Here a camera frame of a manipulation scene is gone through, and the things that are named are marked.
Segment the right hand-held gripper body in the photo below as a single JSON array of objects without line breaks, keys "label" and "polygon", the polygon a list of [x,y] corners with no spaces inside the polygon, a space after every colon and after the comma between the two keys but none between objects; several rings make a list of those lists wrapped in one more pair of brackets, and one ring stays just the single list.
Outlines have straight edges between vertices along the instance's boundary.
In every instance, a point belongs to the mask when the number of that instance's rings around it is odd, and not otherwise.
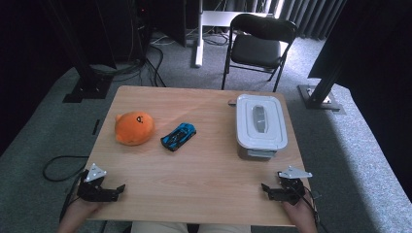
[{"label": "right hand-held gripper body", "polygon": [[310,172],[289,166],[286,170],[278,173],[280,185],[283,188],[282,201],[295,205],[304,195],[304,184],[302,179],[312,178]]}]

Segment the grey curtain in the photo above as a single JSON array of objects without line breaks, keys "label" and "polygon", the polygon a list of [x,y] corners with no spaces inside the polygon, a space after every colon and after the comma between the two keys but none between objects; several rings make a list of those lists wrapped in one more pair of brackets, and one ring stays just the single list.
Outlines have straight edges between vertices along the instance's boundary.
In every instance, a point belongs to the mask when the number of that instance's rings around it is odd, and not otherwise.
[{"label": "grey curtain", "polygon": [[279,18],[297,26],[297,36],[324,40],[339,18],[347,0],[279,0]]}]

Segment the dark cabinet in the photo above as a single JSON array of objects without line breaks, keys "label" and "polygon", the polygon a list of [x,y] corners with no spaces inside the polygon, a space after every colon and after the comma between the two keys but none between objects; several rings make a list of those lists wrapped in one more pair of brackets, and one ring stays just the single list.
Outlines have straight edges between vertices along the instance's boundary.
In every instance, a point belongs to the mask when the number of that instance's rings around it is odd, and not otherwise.
[{"label": "dark cabinet", "polygon": [[179,45],[187,45],[186,0],[135,0],[138,16]]}]

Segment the white storage box lid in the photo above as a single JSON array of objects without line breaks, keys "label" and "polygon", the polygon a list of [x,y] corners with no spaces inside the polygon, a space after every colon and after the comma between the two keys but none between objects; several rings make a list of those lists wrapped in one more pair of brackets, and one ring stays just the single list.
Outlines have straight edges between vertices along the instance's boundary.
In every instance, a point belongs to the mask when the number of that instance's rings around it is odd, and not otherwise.
[{"label": "white storage box lid", "polygon": [[236,134],[248,150],[282,150],[288,144],[280,101],[273,96],[241,94],[236,100]]}]

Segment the person's right hand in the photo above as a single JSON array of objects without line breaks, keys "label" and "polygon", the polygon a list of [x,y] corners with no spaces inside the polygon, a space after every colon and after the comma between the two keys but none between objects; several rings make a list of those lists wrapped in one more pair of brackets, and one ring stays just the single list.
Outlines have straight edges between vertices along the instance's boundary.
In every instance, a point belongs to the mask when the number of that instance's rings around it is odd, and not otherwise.
[{"label": "person's right hand", "polygon": [[309,200],[308,194],[301,198],[295,205],[292,205],[289,202],[282,203],[284,210],[294,225],[303,223],[316,225],[311,205],[306,203],[307,200]]}]

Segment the blue toy car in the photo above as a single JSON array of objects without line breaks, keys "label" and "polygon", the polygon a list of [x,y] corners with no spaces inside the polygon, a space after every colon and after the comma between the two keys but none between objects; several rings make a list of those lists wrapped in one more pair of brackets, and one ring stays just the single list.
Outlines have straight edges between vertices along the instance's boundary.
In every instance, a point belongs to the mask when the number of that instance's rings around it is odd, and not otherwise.
[{"label": "blue toy car", "polygon": [[183,122],[168,135],[162,137],[160,142],[166,149],[176,151],[195,134],[195,127],[191,123]]}]

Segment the black metal stand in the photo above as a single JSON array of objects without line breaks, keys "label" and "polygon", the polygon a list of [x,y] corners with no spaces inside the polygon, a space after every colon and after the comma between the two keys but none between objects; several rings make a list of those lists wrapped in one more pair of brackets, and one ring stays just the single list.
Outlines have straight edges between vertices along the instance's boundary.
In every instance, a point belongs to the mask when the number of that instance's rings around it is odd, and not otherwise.
[{"label": "black metal stand", "polygon": [[60,0],[42,0],[42,4],[60,43],[80,76],[63,102],[81,103],[84,99],[105,99],[113,76],[97,74],[90,67]]},{"label": "black metal stand", "polygon": [[310,69],[308,78],[319,79],[316,85],[301,84],[297,88],[307,109],[342,112],[343,107],[331,93],[342,73],[342,59],[345,53],[336,50],[326,41]]}]

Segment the orange plush toy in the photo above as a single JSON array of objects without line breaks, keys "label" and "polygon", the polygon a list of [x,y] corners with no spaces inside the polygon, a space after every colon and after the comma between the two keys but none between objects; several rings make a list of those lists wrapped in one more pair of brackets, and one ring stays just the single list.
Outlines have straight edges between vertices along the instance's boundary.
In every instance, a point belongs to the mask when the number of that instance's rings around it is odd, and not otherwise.
[{"label": "orange plush toy", "polygon": [[155,121],[145,112],[129,112],[115,118],[116,140],[127,146],[139,146],[155,133]]}]

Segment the black folding chair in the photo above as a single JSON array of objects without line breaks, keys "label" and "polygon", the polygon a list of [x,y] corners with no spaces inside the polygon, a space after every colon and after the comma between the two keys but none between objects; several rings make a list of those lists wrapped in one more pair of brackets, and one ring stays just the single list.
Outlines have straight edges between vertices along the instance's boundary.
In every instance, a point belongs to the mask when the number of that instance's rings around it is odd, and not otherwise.
[{"label": "black folding chair", "polygon": [[222,89],[233,67],[269,74],[269,82],[277,73],[273,87],[276,91],[296,35],[297,26],[289,20],[252,14],[236,16],[229,25]]}]

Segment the white desk frame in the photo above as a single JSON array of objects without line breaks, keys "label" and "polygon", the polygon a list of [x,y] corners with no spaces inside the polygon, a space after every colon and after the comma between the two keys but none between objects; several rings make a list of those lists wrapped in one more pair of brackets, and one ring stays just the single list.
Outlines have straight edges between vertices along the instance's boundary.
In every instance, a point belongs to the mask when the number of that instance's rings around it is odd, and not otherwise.
[{"label": "white desk frame", "polygon": [[231,21],[238,15],[248,13],[259,17],[273,17],[273,13],[265,9],[259,10],[258,3],[266,0],[192,0],[194,4],[196,29],[196,50],[194,67],[203,65],[204,52],[204,28],[223,27],[227,28]]}]

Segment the person's left hand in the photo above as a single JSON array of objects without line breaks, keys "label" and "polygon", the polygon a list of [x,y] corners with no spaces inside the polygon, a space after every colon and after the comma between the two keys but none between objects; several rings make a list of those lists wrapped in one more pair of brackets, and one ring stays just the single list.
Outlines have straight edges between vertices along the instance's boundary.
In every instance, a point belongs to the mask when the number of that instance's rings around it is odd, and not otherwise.
[{"label": "person's left hand", "polygon": [[82,224],[88,217],[96,213],[100,207],[100,203],[78,199],[69,206],[65,217],[73,224]]}]

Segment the transparent grey storage box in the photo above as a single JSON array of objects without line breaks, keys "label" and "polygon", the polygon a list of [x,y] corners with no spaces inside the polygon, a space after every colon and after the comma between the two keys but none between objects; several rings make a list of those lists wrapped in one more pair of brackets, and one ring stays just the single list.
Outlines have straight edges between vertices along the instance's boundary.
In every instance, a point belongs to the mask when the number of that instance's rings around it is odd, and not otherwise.
[{"label": "transparent grey storage box", "polygon": [[237,146],[238,156],[246,160],[267,161],[276,156],[276,150],[255,150]]}]

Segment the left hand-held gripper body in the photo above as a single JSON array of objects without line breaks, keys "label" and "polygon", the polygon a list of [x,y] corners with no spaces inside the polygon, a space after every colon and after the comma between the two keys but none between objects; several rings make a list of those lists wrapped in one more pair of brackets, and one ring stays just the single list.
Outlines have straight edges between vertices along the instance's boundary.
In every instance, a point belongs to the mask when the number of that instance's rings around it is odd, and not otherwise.
[{"label": "left hand-held gripper body", "polygon": [[92,163],[81,174],[77,195],[88,202],[105,202],[105,197],[111,195],[109,189],[101,186],[106,175],[106,171]]}]

